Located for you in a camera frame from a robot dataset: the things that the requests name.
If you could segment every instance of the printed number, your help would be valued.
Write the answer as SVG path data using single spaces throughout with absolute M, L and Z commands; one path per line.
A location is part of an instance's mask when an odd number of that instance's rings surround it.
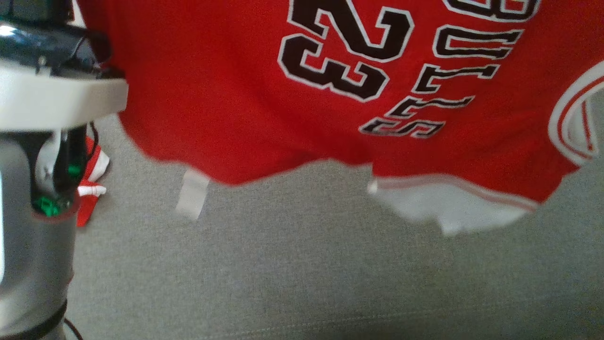
M 388 76 L 365 63 L 360 62 L 355 68 L 355 73 L 362 75 L 360 82 L 349 79 L 350 66 L 336 60 L 325 58 L 320 70 L 306 65 L 308 55 L 318 57 L 322 48 L 323 44 L 303 34 L 286 36 L 281 43 L 279 65 L 290 79 L 321 90 L 329 88 L 361 102 L 368 102 L 382 94 Z
M 408 11 L 383 7 L 377 19 L 377 28 L 384 34 L 379 44 L 369 40 L 351 0 L 290 0 L 288 22 L 299 26 L 321 39 L 327 38 L 329 28 L 320 24 L 326 15 L 351 54 L 364 59 L 386 63 L 403 54 L 414 28 Z M 325 58 L 323 67 L 306 65 L 310 55 L 320 57 L 323 45 L 303 34 L 283 38 L 279 65 L 285 75 L 297 82 L 319 89 L 329 88 L 334 93 L 367 102 L 378 98 L 389 81 L 386 73 L 359 62 L 354 72 L 362 75 L 360 82 L 348 78 L 350 65 Z
M 497 22 L 525 22 L 541 0 L 443 0 L 450 11 Z
M 467 58 L 483 57 L 489 59 L 503 59 L 512 51 L 512 47 L 501 48 L 452 48 L 451 41 L 465 41 L 475 43 L 500 42 L 504 45 L 513 45 L 518 42 L 524 30 L 511 30 L 506 32 L 482 32 L 469 28 L 445 25 L 436 32 L 434 39 L 434 55 L 439 58 Z
M 381 43 L 374 44 L 351 0 L 291 0 L 288 22 L 325 39 L 329 28 L 319 23 L 322 15 L 329 17 L 350 53 L 377 62 L 400 58 L 414 28 L 408 11 L 382 7 L 376 27 L 385 31 Z

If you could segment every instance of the red cloth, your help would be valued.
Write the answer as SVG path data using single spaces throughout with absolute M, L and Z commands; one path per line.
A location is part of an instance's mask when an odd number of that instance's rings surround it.
M 87 137 L 86 146 L 88 149 L 88 154 L 92 152 L 93 144 L 94 141 Z M 80 186 L 78 187 L 78 193 L 82 198 L 80 210 L 77 214 L 78 227 L 83 227 L 86 225 L 86 223 L 88 223 L 90 217 L 92 216 L 92 212 L 94 211 L 94 207 L 98 202 L 99 196 L 106 192 L 106 188 L 104 186 L 95 183 L 94 181 L 98 180 L 98 178 L 104 174 L 108 164 L 109 157 L 101 150 L 100 146 L 97 146 L 92 158 L 86 165 L 84 179 L 82 182 L 80 182 Z
M 604 59 L 604 1 L 487 3 L 86 0 L 80 6 L 89 28 L 109 34 L 112 62 L 126 72 L 129 103 L 120 115 L 125 130 L 156 159 L 186 162 L 236 185 L 331 158 L 372 163 L 376 176 L 449 174 L 543 202 L 578 168 L 550 140 L 550 117 L 571 84 Z M 503 8 L 486 8 L 500 3 Z M 505 19 L 532 9 L 532 17 Z M 413 29 L 397 37 L 405 17 Z M 501 39 L 447 42 L 448 49 L 513 49 L 499 59 L 439 56 L 437 32 L 446 27 L 522 34 L 507 45 Z M 381 41 L 392 45 L 382 40 L 387 34 L 407 38 L 402 54 L 391 60 L 378 56 L 388 52 Z M 371 80 L 379 82 L 376 70 L 387 75 L 381 92 L 367 100 L 347 90 L 372 86 L 367 74 L 364 79 L 355 72 L 363 65 Z M 431 65 L 449 74 L 498 68 L 492 76 L 429 77 L 419 87 Z M 323 66 L 330 67 L 327 75 Z M 426 90 L 434 85 L 435 91 Z M 414 107 L 407 118 L 388 119 L 396 126 L 381 129 L 446 123 L 431 138 L 359 131 L 409 97 L 472 100 L 454 110 Z M 417 127 L 412 131 L 428 130 Z

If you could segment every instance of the fabric tag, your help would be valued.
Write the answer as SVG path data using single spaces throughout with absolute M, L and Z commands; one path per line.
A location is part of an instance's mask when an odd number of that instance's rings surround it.
M 188 169 L 182 178 L 181 195 L 176 211 L 192 220 L 197 220 L 204 207 L 210 179 L 203 173 Z

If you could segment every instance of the red basketball jersey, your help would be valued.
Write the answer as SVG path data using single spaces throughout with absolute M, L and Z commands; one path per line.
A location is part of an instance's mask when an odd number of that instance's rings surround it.
M 319 159 L 455 232 L 534 210 L 597 153 L 604 1 L 80 0 L 149 156 L 231 185 Z

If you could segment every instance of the black cable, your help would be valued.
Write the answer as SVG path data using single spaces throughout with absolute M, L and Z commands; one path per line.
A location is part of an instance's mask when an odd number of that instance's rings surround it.
M 80 47 L 82 47 L 82 44 L 84 44 L 84 41 L 86 41 L 86 38 L 87 38 L 87 36 L 83 36 L 82 38 L 80 38 L 80 41 L 77 42 L 77 45 L 75 46 L 74 51 L 71 53 L 69 59 L 67 59 L 66 61 L 69 61 L 76 57 L 77 51 L 80 49 Z
M 86 160 L 87 162 L 92 159 L 92 156 L 94 155 L 94 152 L 97 150 L 98 147 L 98 131 L 97 127 L 94 126 L 94 122 L 90 122 L 90 128 L 92 129 L 92 135 L 94 135 L 94 144 L 92 145 L 92 151 L 90 151 L 90 155 L 88 155 L 88 159 Z
M 46 335 L 56 329 L 59 325 L 61 325 L 61 320 L 63 320 L 63 316 L 65 315 L 65 311 L 67 310 L 67 301 L 61 306 L 61 308 L 53 314 L 50 318 L 48 318 L 43 323 L 33 327 L 32 329 L 26 330 L 19 334 L 3 336 L 2 340 L 23 340 L 23 339 L 42 339 L 46 338 Z
M 75 335 L 77 340 L 84 340 L 84 338 L 82 337 L 80 332 L 78 332 L 77 328 L 74 326 L 74 324 L 71 321 L 69 321 L 69 319 L 65 318 L 63 321 L 65 322 L 67 327 L 69 327 L 69 329 L 71 329 L 71 331 L 73 332 L 73 334 Z

